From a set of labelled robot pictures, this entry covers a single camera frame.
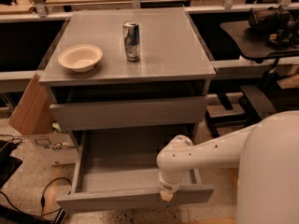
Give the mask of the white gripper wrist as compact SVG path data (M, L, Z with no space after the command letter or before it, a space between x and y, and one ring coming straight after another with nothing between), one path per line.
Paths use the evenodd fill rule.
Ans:
M159 152L156 161L163 201L170 202L173 199L172 193L178 191L184 172L187 171L191 146L192 140L189 137L177 135Z

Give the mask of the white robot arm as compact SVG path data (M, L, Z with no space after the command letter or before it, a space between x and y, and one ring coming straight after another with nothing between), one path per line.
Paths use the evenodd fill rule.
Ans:
M236 167L236 224L299 224L298 111L276 113L200 145L178 135L160 151L157 164L165 200L186 171Z

